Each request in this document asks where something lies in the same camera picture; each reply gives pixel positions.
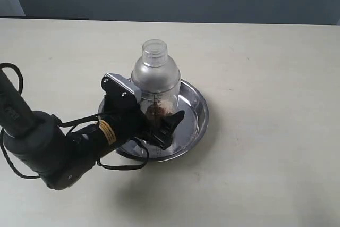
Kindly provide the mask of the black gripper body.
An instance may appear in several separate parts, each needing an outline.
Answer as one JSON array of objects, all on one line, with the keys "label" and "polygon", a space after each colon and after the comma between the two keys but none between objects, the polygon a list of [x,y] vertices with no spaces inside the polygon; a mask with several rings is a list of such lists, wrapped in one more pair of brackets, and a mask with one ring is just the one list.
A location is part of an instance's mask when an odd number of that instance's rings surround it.
[{"label": "black gripper body", "polygon": [[154,125],[142,112],[140,103],[133,94],[125,91],[108,77],[103,77],[101,87],[105,92],[100,112],[111,116],[128,134],[128,138],[138,137],[152,144],[152,128]]}]

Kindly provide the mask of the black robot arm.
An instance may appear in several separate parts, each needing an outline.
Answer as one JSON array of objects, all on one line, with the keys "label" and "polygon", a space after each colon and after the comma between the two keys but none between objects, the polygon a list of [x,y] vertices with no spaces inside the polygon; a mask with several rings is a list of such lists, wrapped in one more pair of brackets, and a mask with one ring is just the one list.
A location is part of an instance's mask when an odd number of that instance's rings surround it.
[{"label": "black robot arm", "polygon": [[118,74],[101,80],[105,91],[102,111],[70,122],[33,111],[1,74],[1,150],[13,154],[42,179],[47,187],[72,186],[101,159],[129,141],[140,148],[147,143],[166,149],[185,112],[162,117],[158,125],[140,107],[140,90]]}]

